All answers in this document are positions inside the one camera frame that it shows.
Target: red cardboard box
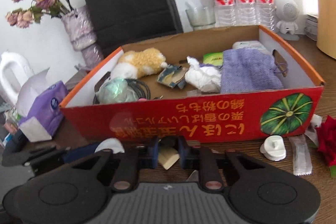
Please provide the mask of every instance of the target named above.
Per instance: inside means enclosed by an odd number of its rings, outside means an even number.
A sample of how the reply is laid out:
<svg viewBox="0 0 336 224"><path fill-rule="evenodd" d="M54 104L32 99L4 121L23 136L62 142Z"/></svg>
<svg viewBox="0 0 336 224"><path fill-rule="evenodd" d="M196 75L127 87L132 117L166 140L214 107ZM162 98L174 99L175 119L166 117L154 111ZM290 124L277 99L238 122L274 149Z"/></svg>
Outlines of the red cardboard box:
<svg viewBox="0 0 336 224"><path fill-rule="evenodd" d="M168 63L179 64L187 56L202 60L209 52L222 52L237 41L259 40L276 50L288 64L278 74L285 89L239 94L187 97L194 90L170 89L156 83L157 75L141 78L152 98L161 100L93 105L94 87L126 51L159 49ZM141 140L153 135L184 135L186 140L231 142L266 138L277 134L302 134L309 125L324 88L314 68L287 42L262 26L240 26L194 31L160 37L120 47L92 70L61 103L61 111L90 140L117 137Z"/></svg>

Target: wooden surface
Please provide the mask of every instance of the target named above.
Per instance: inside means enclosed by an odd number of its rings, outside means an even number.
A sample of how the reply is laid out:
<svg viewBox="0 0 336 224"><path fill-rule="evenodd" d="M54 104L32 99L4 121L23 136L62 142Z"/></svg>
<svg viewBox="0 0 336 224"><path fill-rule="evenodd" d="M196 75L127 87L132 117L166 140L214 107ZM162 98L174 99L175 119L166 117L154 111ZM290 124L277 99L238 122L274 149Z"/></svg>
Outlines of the wooden surface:
<svg viewBox="0 0 336 224"><path fill-rule="evenodd" d="M324 118L326 115L336 117L336 60L318 50L316 42L307 37L302 36L299 41L290 42L290 44L304 56L304 58L318 71L318 73L320 73L326 82L325 91L317 107L316 114L321 115ZM50 145L50 143L51 142L34 145L28 144L28 148L43 147ZM64 120L52 143L57 144L59 147L70 146L75 148L86 145L87 141L77 133L69 121ZM258 140L236 143L207 144L206 146L221 153L223 153L226 149L234 148L290 173L293 172L292 148L288 139L285 139L287 157L285 160L280 162L271 162L260 154L259 148L262 143L263 141ZM313 174L303 176L303 178L310 181L315 185L315 187L317 187L322 200L319 213L314 223L336 223L336 178L332 179L330 177L329 168L327 167L323 156L320 153L317 153L316 149L310 148L310 156L313 164ZM140 180L147 182L182 182L188 178L191 172L192 170L180 169L178 164L175 164L167 171L159 166L156 170L142 170L140 172Z"/></svg>

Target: red flower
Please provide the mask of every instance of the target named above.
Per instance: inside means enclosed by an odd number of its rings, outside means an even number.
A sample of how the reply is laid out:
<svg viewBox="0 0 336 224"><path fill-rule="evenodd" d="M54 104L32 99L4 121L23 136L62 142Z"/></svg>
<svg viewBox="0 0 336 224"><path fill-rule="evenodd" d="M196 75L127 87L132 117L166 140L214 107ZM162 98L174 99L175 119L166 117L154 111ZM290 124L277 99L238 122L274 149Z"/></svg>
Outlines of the red flower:
<svg viewBox="0 0 336 224"><path fill-rule="evenodd" d="M329 166L336 165L336 119L328 116L327 120L316 129L322 152Z"/></svg>

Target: tissue box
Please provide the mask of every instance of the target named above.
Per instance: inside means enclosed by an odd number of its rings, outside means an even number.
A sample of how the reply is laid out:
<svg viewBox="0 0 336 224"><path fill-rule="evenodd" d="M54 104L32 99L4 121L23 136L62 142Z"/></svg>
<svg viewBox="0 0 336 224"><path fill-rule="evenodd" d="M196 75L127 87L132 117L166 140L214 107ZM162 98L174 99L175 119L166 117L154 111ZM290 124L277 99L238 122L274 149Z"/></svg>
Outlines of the tissue box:
<svg viewBox="0 0 336 224"><path fill-rule="evenodd" d="M36 97L27 117L19 122L19 128L30 142L51 140L63 119L59 103L68 91L63 82L57 82Z"/></svg>

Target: plush toy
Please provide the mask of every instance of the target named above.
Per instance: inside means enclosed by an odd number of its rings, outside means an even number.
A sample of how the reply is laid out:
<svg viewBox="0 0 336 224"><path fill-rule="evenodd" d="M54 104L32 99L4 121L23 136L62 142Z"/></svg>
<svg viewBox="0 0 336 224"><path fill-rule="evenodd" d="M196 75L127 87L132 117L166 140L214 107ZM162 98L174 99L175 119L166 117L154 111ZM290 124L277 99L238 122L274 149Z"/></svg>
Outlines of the plush toy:
<svg viewBox="0 0 336 224"><path fill-rule="evenodd" d="M155 48L148 48L142 52L129 51L118 60L118 64L111 71L110 79L116 77L138 79L160 73L166 67L166 58Z"/></svg>

